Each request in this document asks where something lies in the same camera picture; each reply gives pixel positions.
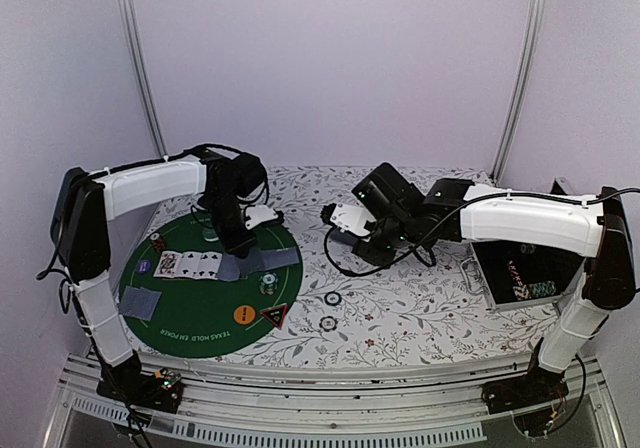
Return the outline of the clear dealer button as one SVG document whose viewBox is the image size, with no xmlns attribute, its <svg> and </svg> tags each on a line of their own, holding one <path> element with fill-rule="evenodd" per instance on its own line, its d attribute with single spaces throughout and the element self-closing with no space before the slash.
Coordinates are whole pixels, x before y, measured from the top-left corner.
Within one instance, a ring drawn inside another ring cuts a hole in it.
<svg viewBox="0 0 640 448">
<path fill-rule="evenodd" d="M 202 236 L 203 236 L 203 239 L 207 242 L 215 242 L 218 240 L 217 233 L 215 232 L 214 229 L 211 229 L 211 228 L 204 228 L 202 230 Z"/>
</svg>

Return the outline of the community blue card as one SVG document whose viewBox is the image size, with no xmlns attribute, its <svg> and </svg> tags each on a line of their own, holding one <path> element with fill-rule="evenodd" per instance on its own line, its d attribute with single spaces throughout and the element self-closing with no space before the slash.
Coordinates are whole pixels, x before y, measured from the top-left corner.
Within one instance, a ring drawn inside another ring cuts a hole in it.
<svg viewBox="0 0 640 448">
<path fill-rule="evenodd" d="M 216 278 L 224 282 L 235 282 L 241 278 L 240 268 L 235 256 L 230 254 L 222 255 Z"/>
<path fill-rule="evenodd" d="M 242 277 L 264 271 L 264 258 L 259 247 L 252 247 L 245 258 L 236 257 L 236 266 Z"/>
</svg>

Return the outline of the dealt blue card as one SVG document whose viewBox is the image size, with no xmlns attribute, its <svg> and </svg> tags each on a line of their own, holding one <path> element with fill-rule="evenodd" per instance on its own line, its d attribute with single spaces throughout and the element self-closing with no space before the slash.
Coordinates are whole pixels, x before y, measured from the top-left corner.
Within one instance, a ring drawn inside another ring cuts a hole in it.
<svg viewBox="0 0 640 448">
<path fill-rule="evenodd" d="M 144 294 L 139 288 L 127 286 L 121 296 L 119 313 L 122 316 L 140 318 L 144 315 Z"/>
<path fill-rule="evenodd" d="M 263 250 L 261 256 L 265 270 L 275 270 L 300 263 L 299 253 L 295 247 Z"/>
<path fill-rule="evenodd" d="M 130 317 L 150 321 L 162 296 L 161 292 L 138 290 L 132 301 Z"/>
</svg>

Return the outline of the red black chip stack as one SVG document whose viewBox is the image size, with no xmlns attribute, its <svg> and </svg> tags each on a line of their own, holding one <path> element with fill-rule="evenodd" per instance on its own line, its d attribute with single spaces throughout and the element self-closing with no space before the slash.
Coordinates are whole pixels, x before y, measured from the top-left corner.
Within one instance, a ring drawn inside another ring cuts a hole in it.
<svg viewBox="0 0 640 448">
<path fill-rule="evenodd" d="M 149 242 L 156 253 L 162 253 L 166 249 L 165 239 L 160 233 L 152 233 Z"/>
</svg>

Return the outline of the black white poker chip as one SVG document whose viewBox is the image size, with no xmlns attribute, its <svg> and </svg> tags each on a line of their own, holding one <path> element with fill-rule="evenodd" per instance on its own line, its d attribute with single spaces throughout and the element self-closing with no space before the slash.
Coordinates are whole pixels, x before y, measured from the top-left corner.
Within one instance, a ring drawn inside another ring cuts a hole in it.
<svg viewBox="0 0 640 448">
<path fill-rule="evenodd" d="M 342 302 L 342 296 L 338 292 L 328 292 L 324 295 L 324 302 L 328 306 L 338 306 Z"/>
</svg>

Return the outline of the queen of hearts card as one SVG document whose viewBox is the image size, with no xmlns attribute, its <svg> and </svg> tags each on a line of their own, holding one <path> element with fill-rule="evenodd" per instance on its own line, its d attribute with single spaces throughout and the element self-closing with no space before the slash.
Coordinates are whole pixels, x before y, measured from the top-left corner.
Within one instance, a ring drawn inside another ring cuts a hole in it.
<svg viewBox="0 0 640 448">
<path fill-rule="evenodd" d="M 175 251 L 163 251 L 160 255 L 157 267 L 154 271 L 155 278 L 173 278 L 182 254 Z"/>
</svg>

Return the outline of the green white chip stack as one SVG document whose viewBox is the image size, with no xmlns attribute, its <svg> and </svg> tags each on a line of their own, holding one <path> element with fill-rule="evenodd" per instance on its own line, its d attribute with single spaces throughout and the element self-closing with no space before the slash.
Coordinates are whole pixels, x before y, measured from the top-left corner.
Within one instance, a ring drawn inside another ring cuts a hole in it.
<svg viewBox="0 0 640 448">
<path fill-rule="evenodd" d="M 259 283 L 260 293 L 263 295 L 273 295 L 278 290 L 278 277 L 275 273 L 265 273 Z"/>
</svg>

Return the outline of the purple small blind button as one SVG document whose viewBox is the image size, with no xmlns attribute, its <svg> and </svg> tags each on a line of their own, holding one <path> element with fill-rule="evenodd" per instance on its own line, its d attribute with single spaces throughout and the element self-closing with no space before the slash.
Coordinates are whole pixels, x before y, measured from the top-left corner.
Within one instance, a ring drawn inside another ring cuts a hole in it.
<svg viewBox="0 0 640 448">
<path fill-rule="evenodd" d="M 141 260 L 136 264 L 135 271 L 138 274 L 148 273 L 152 268 L 152 263 L 149 260 Z"/>
</svg>

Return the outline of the orange big blind button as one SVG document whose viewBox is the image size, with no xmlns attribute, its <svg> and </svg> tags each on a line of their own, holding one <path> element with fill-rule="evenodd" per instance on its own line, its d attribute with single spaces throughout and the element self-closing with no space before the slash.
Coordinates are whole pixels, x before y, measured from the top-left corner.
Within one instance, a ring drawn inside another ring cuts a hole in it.
<svg viewBox="0 0 640 448">
<path fill-rule="evenodd" d="M 241 305 L 234 310 L 233 318 L 238 325 L 251 325 L 256 319 L 256 310 L 250 305 Z"/>
</svg>

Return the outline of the black red triangular chip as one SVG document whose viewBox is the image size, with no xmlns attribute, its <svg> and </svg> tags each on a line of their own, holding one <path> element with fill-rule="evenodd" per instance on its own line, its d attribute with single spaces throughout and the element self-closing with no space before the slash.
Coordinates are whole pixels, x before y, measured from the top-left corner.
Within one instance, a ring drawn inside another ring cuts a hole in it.
<svg viewBox="0 0 640 448">
<path fill-rule="evenodd" d="M 285 317 L 288 312 L 288 305 L 281 304 L 271 308 L 264 309 L 260 315 L 277 329 L 281 329 L 284 325 Z"/>
</svg>

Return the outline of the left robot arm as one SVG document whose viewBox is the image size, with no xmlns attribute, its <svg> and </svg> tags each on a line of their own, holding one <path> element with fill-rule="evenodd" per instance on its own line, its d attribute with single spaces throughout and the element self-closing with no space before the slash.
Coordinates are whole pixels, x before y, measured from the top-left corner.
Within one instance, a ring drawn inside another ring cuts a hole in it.
<svg viewBox="0 0 640 448">
<path fill-rule="evenodd" d="M 36 278 L 56 273 L 68 286 L 67 299 L 101 367 L 99 395 L 128 408 L 174 414 L 184 390 L 175 372 L 143 373 L 125 334 L 111 288 L 109 222 L 172 198 L 196 196 L 224 250 L 245 258 L 256 243 L 253 230 L 263 222 L 248 216 L 247 198 L 267 186 L 258 156 L 212 143 L 99 171 L 76 167 L 65 173 L 50 228 L 54 252 Z"/>
</svg>

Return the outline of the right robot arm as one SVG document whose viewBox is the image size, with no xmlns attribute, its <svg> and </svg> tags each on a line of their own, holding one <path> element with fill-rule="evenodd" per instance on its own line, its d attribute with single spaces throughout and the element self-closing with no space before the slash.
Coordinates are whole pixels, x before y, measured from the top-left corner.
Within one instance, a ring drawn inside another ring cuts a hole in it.
<svg viewBox="0 0 640 448">
<path fill-rule="evenodd" d="M 620 190 L 596 195 L 531 193 L 442 178 L 422 192 L 383 163 L 353 189 L 356 203 L 324 210 L 354 238 L 354 254 L 373 272 L 440 242 L 468 243 L 500 304 L 570 300 L 535 345 L 522 375 L 486 383 L 492 413 L 567 395 L 565 373 L 610 314 L 637 288 Z"/>
</svg>

